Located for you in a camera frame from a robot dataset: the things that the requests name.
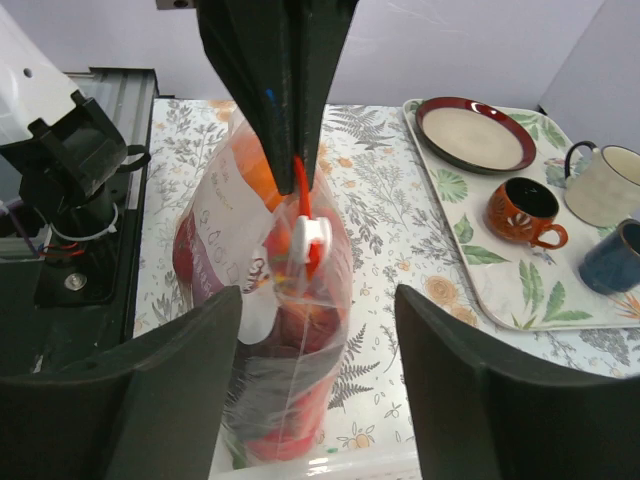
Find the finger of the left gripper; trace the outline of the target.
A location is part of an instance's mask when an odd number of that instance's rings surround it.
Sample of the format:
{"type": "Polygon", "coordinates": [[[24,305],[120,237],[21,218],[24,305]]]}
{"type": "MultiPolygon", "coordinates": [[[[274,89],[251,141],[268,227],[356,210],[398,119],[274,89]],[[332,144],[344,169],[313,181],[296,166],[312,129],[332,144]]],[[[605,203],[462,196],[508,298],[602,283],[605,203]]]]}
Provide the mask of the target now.
{"type": "Polygon", "coordinates": [[[195,3],[207,59],[260,140],[278,191],[294,190],[289,18],[282,1],[195,3]]]}
{"type": "Polygon", "coordinates": [[[323,112],[356,0],[289,1],[293,149],[314,182],[323,112]]]}

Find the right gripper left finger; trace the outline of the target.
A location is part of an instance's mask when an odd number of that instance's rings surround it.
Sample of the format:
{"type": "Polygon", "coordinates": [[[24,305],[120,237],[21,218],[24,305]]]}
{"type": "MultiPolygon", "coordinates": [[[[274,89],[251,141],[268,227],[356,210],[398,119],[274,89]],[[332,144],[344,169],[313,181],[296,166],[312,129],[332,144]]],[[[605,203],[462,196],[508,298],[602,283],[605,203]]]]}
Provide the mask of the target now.
{"type": "Polygon", "coordinates": [[[1,380],[5,479],[205,479],[241,319],[228,286],[56,372],[1,380]]]}

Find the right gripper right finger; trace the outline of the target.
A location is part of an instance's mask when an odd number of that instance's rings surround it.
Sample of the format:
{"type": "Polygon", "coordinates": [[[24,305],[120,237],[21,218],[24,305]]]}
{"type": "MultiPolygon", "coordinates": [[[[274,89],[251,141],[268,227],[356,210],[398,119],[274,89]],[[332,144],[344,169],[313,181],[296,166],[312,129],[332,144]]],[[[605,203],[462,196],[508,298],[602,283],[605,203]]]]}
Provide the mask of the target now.
{"type": "Polygon", "coordinates": [[[635,479],[639,381],[564,367],[407,285],[395,322],[426,479],[635,479]]]}

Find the white plastic basket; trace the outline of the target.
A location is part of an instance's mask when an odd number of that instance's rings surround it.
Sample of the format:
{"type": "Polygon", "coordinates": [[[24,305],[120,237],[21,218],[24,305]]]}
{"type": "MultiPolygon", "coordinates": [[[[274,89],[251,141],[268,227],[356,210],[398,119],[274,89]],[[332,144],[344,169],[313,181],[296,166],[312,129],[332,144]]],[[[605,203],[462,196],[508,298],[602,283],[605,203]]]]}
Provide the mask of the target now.
{"type": "Polygon", "coordinates": [[[421,479],[417,452],[354,450],[313,459],[300,459],[211,473],[210,479],[421,479]]]}

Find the clear zip top bag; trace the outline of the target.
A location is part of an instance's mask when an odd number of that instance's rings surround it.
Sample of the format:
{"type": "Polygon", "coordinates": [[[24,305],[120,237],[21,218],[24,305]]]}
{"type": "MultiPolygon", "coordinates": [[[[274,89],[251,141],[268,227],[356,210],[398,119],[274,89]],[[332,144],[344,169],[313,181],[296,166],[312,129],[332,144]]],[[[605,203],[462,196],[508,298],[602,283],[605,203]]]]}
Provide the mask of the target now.
{"type": "Polygon", "coordinates": [[[346,350],[351,244],[322,172],[270,212],[244,181],[231,140],[254,134],[240,112],[181,216],[172,262],[190,306],[241,292],[236,355],[222,415],[241,465],[308,453],[346,350]]]}

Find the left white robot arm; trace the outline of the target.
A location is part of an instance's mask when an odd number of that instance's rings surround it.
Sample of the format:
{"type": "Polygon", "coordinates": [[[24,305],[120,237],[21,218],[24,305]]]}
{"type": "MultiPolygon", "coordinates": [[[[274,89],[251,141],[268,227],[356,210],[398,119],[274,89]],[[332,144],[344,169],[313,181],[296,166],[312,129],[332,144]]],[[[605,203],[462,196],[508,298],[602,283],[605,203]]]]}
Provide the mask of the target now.
{"type": "MultiPolygon", "coordinates": [[[[324,106],[356,10],[352,1],[195,1],[205,55],[257,134],[282,195],[310,190],[324,106]]],[[[1,16],[1,154],[21,198],[55,232],[117,174],[150,159],[1,16]]]]}

